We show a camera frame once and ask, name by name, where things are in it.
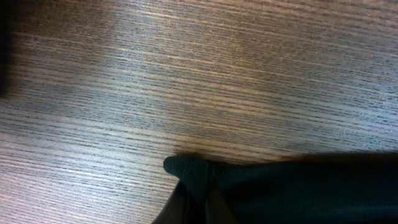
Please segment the black t-shirt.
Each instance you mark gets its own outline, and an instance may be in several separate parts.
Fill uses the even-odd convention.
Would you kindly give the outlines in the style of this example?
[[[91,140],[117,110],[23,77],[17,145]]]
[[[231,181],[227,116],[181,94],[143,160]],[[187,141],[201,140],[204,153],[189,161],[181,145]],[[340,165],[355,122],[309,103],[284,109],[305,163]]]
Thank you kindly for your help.
[[[235,165],[173,156],[164,169],[204,206],[218,188],[238,223],[396,223],[397,155],[333,153]]]

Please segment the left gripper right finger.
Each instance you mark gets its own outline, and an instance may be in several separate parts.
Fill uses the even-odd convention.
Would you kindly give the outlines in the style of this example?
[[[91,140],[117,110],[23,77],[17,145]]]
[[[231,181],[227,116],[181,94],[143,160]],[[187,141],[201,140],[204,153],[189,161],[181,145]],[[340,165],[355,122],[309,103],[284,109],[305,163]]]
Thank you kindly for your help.
[[[207,224],[238,224],[218,188],[213,188],[206,200]]]

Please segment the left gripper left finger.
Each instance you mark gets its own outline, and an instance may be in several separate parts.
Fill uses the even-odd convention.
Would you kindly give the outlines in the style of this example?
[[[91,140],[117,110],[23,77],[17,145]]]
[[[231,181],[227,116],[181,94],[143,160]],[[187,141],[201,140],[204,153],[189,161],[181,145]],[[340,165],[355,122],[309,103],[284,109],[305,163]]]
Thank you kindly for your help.
[[[178,182],[162,211],[152,224],[205,224],[204,206]]]

